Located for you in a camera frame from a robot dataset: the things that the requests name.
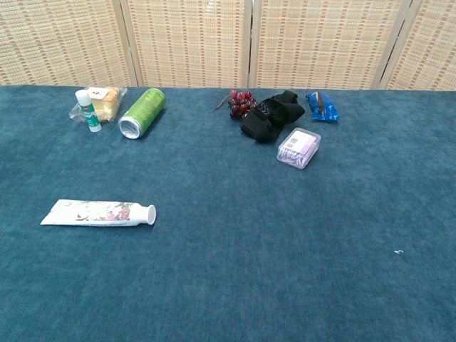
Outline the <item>blue snack packet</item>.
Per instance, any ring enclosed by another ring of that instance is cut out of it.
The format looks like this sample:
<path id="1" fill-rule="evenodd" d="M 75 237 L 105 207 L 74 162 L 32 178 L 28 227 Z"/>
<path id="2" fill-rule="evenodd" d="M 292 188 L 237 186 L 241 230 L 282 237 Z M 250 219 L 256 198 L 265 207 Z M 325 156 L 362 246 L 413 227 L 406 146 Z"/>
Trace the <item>blue snack packet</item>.
<path id="1" fill-rule="evenodd" d="M 323 91 L 306 94 L 311 109 L 311 118 L 317 121 L 337 122 L 338 111 L 329 96 Z"/>

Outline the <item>blue table mat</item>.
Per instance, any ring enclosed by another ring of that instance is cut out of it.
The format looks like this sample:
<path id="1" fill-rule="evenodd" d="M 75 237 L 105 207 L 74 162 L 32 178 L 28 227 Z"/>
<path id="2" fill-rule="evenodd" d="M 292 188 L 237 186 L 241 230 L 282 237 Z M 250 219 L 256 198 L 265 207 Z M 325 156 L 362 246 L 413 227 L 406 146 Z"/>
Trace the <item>blue table mat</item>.
<path id="1" fill-rule="evenodd" d="M 297 170 L 223 89 L 168 88 L 139 140 L 75 91 L 0 87 L 0 342 L 456 342 L 456 92 L 332 91 Z M 41 225 L 61 199 L 157 216 Z"/>

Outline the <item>green drink can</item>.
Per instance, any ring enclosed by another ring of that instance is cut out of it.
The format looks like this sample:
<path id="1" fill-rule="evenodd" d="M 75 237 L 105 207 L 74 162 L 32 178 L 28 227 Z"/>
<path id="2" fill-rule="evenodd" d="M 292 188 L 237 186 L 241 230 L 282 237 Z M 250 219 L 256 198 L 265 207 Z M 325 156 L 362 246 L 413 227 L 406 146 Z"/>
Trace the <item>green drink can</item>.
<path id="1" fill-rule="evenodd" d="M 147 89 L 119 119 L 121 133 L 136 140 L 152 125 L 166 104 L 165 94 L 157 88 Z"/>

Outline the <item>clear box purple floss picks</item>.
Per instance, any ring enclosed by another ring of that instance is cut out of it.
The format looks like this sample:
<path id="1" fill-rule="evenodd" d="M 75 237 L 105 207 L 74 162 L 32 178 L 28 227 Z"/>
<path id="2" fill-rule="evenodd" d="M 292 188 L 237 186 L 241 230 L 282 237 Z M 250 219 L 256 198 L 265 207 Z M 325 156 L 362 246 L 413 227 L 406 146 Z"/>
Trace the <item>clear box purple floss picks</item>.
<path id="1" fill-rule="evenodd" d="M 321 136 L 303 128 L 294 128 L 280 144 L 279 162 L 303 170 L 319 149 Z"/>

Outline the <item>woven folding screen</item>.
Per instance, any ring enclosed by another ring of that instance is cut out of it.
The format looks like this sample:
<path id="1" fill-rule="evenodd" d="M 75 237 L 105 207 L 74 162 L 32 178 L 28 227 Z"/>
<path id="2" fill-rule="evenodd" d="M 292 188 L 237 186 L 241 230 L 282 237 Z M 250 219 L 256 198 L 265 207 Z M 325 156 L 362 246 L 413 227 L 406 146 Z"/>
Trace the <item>woven folding screen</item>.
<path id="1" fill-rule="evenodd" d="M 456 91 L 456 0 L 0 0 L 0 86 Z"/>

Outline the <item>red grape bunch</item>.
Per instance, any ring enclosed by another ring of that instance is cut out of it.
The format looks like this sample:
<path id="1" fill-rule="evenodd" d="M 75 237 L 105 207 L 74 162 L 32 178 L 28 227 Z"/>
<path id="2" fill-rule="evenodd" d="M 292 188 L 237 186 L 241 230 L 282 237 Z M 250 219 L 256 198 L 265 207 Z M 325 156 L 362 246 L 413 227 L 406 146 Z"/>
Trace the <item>red grape bunch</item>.
<path id="1" fill-rule="evenodd" d="M 250 90 L 242 91 L 231 89 L 229 94 L 225 96 L 222 101 L 214 108 L 214 111 L 227 106 L 229 109 L 229 116 L 232 120 L 241 120 L 251 110 L 257 108 L 259 103 L 253 97 Z"/>

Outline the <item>white green glue stick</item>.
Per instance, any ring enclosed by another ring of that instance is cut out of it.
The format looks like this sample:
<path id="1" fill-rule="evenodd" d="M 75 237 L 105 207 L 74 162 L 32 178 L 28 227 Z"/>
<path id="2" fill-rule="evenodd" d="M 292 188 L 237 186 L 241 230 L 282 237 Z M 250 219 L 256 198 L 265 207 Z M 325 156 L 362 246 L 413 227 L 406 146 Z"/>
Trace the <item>white green glue stick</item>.
<path id="1" fill-rule="evenodd" d="M 98 116 L 95 113 L 89 92 L 85 89 L 77 90 L 75 92 L 78 104 L 83 111 L 85 121 L 88 124 L 88 128 L 92 133 L 96 133 L 102 130 Z"/>

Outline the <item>white floral cream tube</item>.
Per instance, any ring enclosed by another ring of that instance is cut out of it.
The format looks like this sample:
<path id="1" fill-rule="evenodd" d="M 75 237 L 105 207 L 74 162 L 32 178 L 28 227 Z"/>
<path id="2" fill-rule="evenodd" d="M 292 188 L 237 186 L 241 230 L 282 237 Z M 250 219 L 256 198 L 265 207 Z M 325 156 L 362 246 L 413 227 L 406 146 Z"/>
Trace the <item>white floral cream tube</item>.
<path id="1" fill-rule="evenodd" d="M 59 199 L 41 225 L 134 227 L 153 225 L 156 216 L 153 204 L 142 206 L 132 202 Z"/>

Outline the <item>packaged yellow sponge cake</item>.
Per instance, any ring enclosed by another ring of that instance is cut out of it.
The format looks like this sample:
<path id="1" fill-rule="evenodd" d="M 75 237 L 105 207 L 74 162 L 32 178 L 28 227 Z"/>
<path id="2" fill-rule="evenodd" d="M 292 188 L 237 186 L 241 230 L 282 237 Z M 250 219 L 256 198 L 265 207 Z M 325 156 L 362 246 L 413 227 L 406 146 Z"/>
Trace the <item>packaged yellow sponge cake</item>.
<path id="1" fill-rule="evenodd" d="M 127 93 L 127 88 L 108 87 L 85 87 L 89 92 L 95 113 L 98 116 L 99 122 L 113 122 L 120 102 L 123 96 Z M 69 118 L 78 122 L 85 122 L 85 116 L 81 110 L 78 101 L 68 114 Z"/>

